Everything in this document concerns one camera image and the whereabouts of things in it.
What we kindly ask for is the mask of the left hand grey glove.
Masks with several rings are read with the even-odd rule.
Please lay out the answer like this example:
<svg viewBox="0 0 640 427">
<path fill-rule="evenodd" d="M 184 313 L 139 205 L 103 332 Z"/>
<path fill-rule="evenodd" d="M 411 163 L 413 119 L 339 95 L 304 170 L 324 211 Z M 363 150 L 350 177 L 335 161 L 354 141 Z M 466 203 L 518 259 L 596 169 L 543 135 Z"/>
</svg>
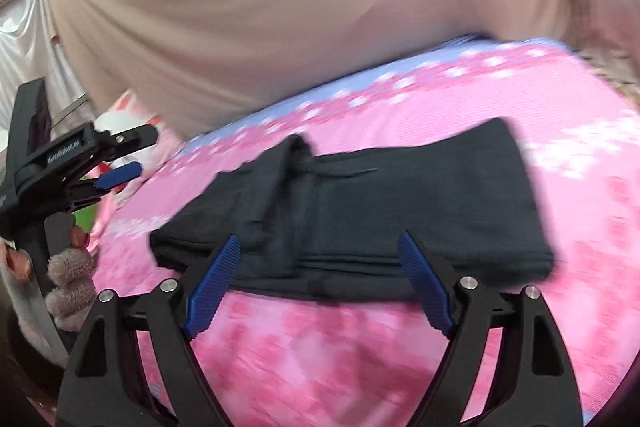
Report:
<svg viewBox="0 0 640 427">
<path fill-rule="evenodd" d="M 70 355 L 58 332 L 79 332 L 96 299 L 92 280 L 96 263 L 87 251 L 88 244 L 89 234 L 75 225 L 70 230 L 70 246 L 49 259 L 53 289 L 46 296 L 38 293 L 29 254 L 1 244 L 2 282 L 18 327 L 35 351 L 61 367 L 67 365 Z"/>
</svg>

